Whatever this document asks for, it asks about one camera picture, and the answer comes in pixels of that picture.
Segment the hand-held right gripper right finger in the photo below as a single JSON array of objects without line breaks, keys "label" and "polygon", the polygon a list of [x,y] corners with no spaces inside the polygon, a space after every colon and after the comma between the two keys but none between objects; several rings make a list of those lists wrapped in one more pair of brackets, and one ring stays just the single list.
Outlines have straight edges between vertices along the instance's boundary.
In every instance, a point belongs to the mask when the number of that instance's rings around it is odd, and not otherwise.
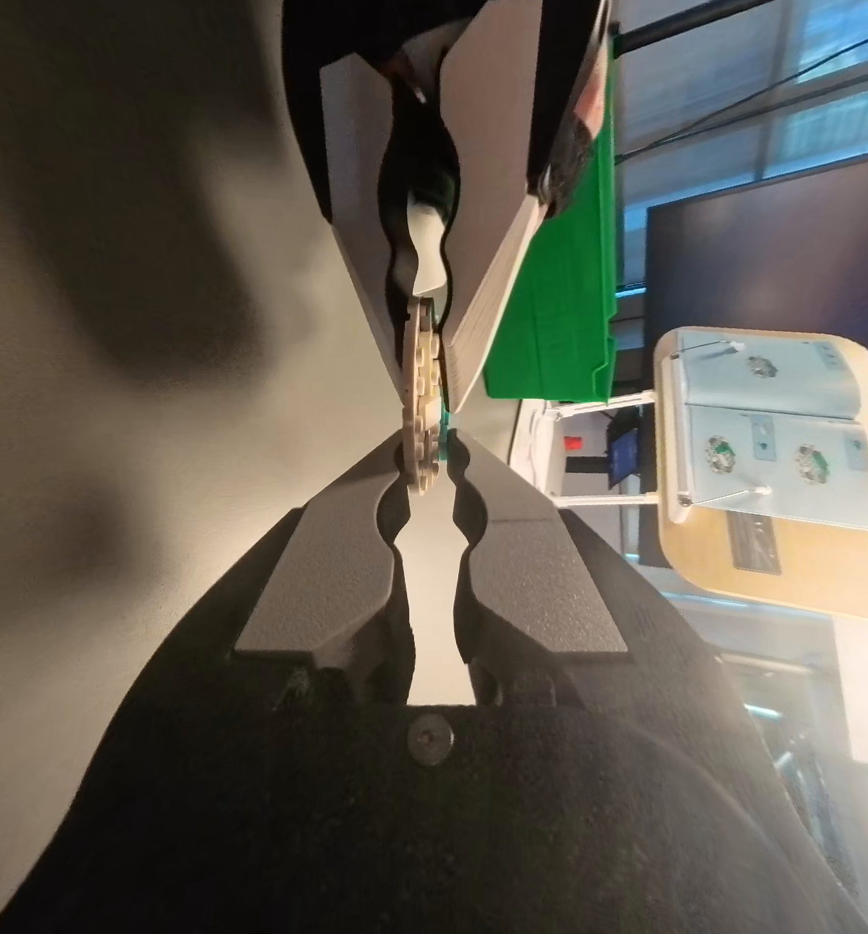
[{"label": "hand-held right gripper right finger", "polygon": [[628,646],[552,501],[449,432],[452,521],[466,547],[453,631],[475,702],[577,702],[577,676]]}]

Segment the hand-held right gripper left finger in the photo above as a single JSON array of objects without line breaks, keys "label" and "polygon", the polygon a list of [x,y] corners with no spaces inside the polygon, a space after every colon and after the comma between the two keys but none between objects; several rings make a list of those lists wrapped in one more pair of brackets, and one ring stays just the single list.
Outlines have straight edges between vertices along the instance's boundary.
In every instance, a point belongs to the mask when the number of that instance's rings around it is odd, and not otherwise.
[{"label": "hand-held right gripper left finger", "polygon": [[322,489],[234,646],[241,656],[335,671],[358,702],[405,702],[416,665],[399,533],[410,518],[400,431]]}]

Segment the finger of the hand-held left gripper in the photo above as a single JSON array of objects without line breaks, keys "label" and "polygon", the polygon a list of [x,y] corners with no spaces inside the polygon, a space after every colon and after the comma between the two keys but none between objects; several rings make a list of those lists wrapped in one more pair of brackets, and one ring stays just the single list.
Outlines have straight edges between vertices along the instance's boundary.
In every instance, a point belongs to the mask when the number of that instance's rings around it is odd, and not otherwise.
[{"label": "finger of the hand-held left gripper", "polygon": [[440,67],[440,116],[459,164],[445,237],[444,402],[479,378],[544,220],[553,146],[602,50],[601,2],[486,2]]},{"label": "finger of the hand-held left gripper", "polygon": [[392,84],[361,58],[320,74],[331,227],[398,399],[417,274],[407,217],[408,145]]}]

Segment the round white lego plate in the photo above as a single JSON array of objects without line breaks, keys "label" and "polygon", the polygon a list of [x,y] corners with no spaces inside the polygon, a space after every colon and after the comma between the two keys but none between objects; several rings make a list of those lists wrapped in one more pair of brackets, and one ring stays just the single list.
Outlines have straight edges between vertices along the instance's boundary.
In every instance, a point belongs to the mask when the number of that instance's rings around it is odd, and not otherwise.
[{"label": "round white lego plate", "polygon": [[444,400],[435,303],[414,297],[403,338],[402,456],[409,488],[427,493],[440,473]]}]

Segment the person's left hand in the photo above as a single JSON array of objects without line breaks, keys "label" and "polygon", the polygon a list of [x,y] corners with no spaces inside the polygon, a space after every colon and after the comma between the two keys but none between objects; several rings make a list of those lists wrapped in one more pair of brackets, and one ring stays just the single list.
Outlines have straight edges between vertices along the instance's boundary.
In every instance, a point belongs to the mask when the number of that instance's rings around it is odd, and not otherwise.
[{"label": "person's left hand", "polygon": [[608,60],[592,69],[576,102],[568,123],[568,139],[580,146],[596,142],[605,122],[607,108]]}]

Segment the small black blue device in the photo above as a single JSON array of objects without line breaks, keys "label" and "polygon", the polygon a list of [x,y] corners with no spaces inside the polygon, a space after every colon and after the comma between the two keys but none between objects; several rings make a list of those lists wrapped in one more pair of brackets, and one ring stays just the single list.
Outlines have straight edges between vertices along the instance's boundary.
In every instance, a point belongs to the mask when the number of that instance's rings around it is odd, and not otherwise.
[{"label": "small black blue device", "polygon": [[640,406],[620,408],[606,426],[606,460],[609,489],[615,489],[639,471]]}]

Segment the black light stand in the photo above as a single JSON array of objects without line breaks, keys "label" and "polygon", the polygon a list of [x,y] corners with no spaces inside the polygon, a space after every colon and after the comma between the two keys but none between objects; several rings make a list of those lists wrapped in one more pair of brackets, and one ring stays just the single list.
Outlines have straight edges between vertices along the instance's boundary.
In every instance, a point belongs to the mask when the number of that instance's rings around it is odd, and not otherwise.
[{"label": "black light stand", "polygon": [[617,59],[628,53],[635,53],[770,3],[770,1],[708,1],[692,6],[629,32],[617,33],[614,40],[614,56]]}]

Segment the green plastic bin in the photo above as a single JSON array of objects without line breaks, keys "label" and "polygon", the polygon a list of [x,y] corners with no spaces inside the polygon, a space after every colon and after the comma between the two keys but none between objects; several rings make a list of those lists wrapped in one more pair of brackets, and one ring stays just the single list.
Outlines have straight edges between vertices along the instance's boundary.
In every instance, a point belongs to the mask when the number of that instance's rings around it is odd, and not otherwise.
[{"label": "green plastic bin", "polygon": [[608,77],[606,117],[595,154],[559,216],[546,217],[546,204],[528,183],[532,103],[526,191],[544,214],[526,245],[485,364],[492,399],[595,403],[610,393],[617,253],[611,83]]}]

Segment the large black screen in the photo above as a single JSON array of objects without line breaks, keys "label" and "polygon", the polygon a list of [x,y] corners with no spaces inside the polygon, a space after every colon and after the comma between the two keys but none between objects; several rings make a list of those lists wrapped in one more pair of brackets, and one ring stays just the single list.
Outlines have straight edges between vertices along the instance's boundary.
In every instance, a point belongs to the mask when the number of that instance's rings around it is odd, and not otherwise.
[{"label": "large black screen", "polygon": [[644,355],[683,327],[825,333],[868,350],[868,156],[648,210]]}]

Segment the glass window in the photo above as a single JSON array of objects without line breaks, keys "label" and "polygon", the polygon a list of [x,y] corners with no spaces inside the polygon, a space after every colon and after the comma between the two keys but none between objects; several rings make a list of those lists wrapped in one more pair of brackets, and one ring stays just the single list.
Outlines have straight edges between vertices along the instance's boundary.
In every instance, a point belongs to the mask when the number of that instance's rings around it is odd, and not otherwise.
[{"label": "glass window", "polygon": [[766,2],[618,62],[628,234],[649,209],[868,154],[868,2]]}]

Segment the light blue instruction booklet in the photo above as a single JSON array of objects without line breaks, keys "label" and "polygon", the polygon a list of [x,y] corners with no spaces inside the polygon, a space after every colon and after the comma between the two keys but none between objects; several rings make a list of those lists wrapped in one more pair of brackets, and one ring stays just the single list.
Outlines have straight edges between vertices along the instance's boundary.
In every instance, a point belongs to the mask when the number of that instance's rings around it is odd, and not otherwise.
[{"label": "light blue instruction booklet", "polygon": [[823,338],[681,329],[662,363],[671,493],[695,507],[868,531],[858,382]]}]

